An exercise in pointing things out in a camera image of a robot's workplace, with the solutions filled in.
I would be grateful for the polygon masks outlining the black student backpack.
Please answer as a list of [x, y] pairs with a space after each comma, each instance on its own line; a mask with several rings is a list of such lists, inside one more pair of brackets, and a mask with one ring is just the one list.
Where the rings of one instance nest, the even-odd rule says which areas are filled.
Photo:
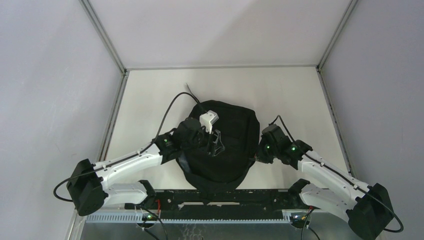
[[245, 179], [255, 162], [260, 123], [254, 110], [217, 100], [196, 104], [188, 117], [197, 120], [207, 111], [218, 115], [212, 127], [220, 131], [222, 148], [212, 154], [201, 145], [186, 145], [176, 162], [200, 197], [212, 201], [216, 194], [234, 191]]

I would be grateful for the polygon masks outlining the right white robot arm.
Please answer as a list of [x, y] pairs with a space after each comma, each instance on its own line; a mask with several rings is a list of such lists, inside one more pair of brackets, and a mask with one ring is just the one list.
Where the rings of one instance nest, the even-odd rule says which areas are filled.
[[387, 189], [379, 183], [371, 186], [324, 160], [301, 140], [292, 142], [284, 133], [262, 133], [257, 159], [272, 163], [279, 159], [323, 185], [299, 179], [289, 188], [289, 203], [328, 212], [348, 223], [363, 240], [375, 240], [395, 218]]

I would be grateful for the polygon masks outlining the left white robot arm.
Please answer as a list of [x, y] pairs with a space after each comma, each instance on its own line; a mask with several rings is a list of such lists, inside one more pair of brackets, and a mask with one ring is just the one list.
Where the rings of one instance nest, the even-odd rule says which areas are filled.
[[122, 158], [91, 163], [81, 160], [66, 180], [66, 188], [79, 216], [88, 216], [104, 206], [140, 204], [149, 209], [157, 196], [146, 180], [123, 183], [123, 179], [141, 170], [163, 165], [179, 158], [183, 151], [199, 150], [210, 157], [225, 150], [221, 131], [209, 129], [194, 118], [158, 135], [147, 146]]

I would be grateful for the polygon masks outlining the black front mounting rail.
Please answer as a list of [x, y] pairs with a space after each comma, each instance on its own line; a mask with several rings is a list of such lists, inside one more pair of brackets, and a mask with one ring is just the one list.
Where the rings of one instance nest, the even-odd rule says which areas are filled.
[[243, 219], [276, 217], [284, 211], [304, 212], [310, 207], [287, 189], [236, 189], [217, 193], [208, 200], [197, 190], [157, 190], [138, 205], [125, 204], [126, 210], [149, 210], [160, 218]]

